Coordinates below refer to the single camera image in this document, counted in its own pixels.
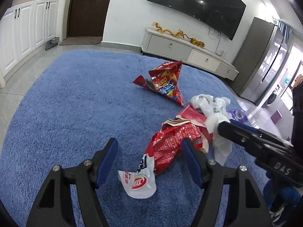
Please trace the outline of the blue white gloved right hand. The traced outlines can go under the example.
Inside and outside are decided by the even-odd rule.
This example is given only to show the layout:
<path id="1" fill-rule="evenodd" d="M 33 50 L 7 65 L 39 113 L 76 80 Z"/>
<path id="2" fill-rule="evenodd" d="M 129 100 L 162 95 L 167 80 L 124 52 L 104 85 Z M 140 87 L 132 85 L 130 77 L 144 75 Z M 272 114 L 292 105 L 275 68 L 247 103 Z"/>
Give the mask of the blue white gloved right hand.
<path id="1" fill-rule="evenodd" d="M 285 181 L 270 179 L 263 188 L 263 198 L 273 221 L 273 226 L 283 226 L 290 218 L 302 197 L 302 187 Z"/>

